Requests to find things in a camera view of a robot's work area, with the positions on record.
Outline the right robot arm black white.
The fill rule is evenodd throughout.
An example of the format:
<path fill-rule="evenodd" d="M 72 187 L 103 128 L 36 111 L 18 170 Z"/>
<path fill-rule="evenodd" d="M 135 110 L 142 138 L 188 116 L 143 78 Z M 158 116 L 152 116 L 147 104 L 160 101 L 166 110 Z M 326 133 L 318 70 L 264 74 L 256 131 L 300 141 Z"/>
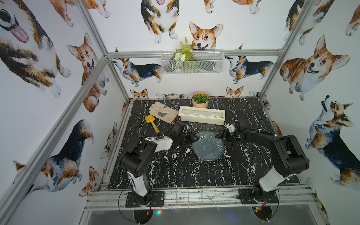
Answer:
<path fill-rule="evenodd" d="M 226 125 L 216 138 L 229 145 L 239 141 L 254 143 L 270 151 L 273 167 L 254 184 L 251 194 L 257 201 L 265 201 L 284 181 L 309 169 L 309 160 L 293 135 L 279 136 L 267 130 L 247 128 L 236 121 Z"/>

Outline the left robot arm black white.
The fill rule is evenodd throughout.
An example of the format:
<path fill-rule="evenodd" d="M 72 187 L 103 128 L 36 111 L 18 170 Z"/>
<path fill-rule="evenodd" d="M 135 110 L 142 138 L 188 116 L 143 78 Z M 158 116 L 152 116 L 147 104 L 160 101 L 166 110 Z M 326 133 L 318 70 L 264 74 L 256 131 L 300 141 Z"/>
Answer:
<path fill-rule="evenodd" d="M 118 157 L 118 163 L 127 173 L 133 192 L 139 197 L 146 197 L 151 192 L 147 171 L 157 152 L 167 151 L 173 145 L 191 145 L 199 138 L 188 131 L 185 123 L 175 122 L 167 134 L 158 133 L 155 137 L 137 136 L 130 139 Z"/>

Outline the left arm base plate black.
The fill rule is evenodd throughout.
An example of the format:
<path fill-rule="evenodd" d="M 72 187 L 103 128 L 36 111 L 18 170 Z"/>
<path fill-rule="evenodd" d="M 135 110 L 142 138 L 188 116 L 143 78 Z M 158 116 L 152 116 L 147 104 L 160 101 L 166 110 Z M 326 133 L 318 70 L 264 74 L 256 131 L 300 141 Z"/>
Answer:
<path fill-rule="evenodd" d="M 165 200 L 164 191 L 150 191 L 145 196 L 140 196 L 134 191 L 128 192 L 126 197 L 126 208 L 138 207 L 163 207 Z"/>

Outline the cream plastic wrap dispenser box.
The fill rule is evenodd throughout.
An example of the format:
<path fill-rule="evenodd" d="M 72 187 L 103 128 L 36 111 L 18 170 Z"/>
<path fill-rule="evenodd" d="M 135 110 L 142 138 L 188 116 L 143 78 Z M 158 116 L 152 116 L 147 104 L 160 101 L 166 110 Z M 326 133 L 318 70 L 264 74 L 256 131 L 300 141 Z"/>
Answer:
<path fill-rule="evenodd" d="M 226 120 L 225 110 L 181 106 L 179 117 L 185 122 L 223 125 Z"/>

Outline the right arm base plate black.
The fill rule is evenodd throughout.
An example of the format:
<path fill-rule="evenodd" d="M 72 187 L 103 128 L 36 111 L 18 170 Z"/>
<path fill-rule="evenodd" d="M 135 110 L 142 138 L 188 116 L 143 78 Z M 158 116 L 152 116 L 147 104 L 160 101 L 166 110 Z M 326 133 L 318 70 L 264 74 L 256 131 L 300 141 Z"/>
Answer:
<path fill-rule="evenodd" d="M 259 190 L 254 190 L 253 188 L 238 189 L 237 199 L 240 200 L 242 204 L 263 204 L 265 202 L 279 202 L 276 191 L 263 192 Z"/>

